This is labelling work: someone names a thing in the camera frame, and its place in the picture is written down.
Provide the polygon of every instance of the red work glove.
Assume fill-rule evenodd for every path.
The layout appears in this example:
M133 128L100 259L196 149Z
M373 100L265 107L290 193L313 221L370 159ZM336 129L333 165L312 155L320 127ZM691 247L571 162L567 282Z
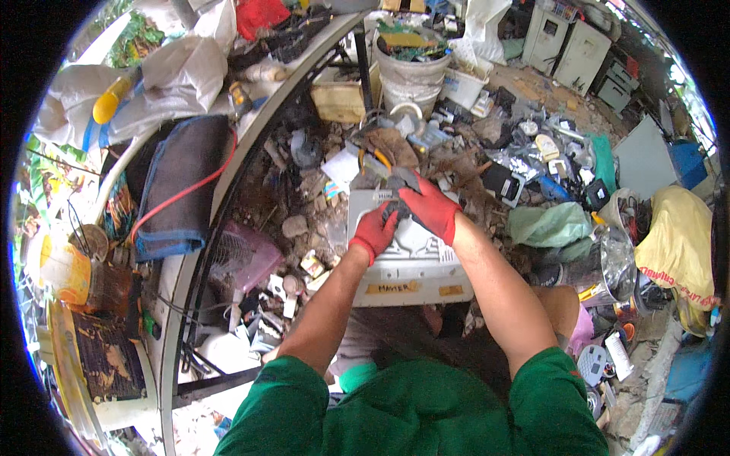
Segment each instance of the red work glove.
M397 211L393 211L388 220L383 223L383 211L387 205L388 202L385 202L376 210L363 215L358 223L358 229L355 231L355 237L348 244L348 246L360 244L365 247L370 255L370 266L375 262L375 258L391 245L393 234L396 232Z
M461 206L451 201L441 190L431 184L427 179L422 178L417 172L413 172L418 179L418 190L401 188L398 195L413 214L420 219L423 227L443 239L448 246L454 242L456 224L454 215L461 212Z

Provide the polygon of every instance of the forearm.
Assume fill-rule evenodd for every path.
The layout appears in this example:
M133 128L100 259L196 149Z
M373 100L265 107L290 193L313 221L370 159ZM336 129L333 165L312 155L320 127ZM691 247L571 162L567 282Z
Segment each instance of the forearm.
M514 378L532 356L558 344L545 309L482 230L456 214L453 248L477 296L487 328Z
M367 251L353 245L307 303L299 326L282 342L277 356L294 356L324 375L345 334L355 291L368 263Z

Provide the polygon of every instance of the metal bucket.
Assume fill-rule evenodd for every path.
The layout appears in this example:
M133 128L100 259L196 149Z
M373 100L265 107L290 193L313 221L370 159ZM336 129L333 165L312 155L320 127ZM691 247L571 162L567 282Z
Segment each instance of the metal bucket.
M397 104L409 101L417 104L423 116L429 118L441 92L451 54L432 62L404 62L384 54L377 45L373 45L372 52L380 66L385 110L390 112Z
M584 307L613 305L634 294L637 267L629 236L605 228L582 260L564 264L560 283L571 285Z

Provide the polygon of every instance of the white cabinet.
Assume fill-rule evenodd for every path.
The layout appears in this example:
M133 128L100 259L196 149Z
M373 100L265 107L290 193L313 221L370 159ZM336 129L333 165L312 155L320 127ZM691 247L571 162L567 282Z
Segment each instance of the white cabinet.
M535 5L525 38L522 62L550 74L565 41L568 25L567 20Z
M584 96L610 46L611 40L607 36L587 23L576 21L565 53L558 63L555 79Z

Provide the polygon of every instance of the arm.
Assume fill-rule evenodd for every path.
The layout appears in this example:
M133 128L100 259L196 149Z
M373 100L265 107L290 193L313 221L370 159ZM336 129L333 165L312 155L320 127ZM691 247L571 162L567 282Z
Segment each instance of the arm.
M324 375L345 334L365 270L393 241L398 212L384 223L385 206L362 217L347 253L307 304L299 326L282 342L277 356L294 356Z
M537 296L487 236L461 212L454 217L453 249L474 287L494 340L510 362L510 374L558 341Z
M361 245L347 251L307 303L299 326L282 342L277 356L299 358L324 375L345 334L347 316L368 262L368 252Z
M484 232L461 213L461 207L428 180L416 177L418 192L402 188L399 195L426 229L454 248L514 378L532 356L558 343L545 309Z

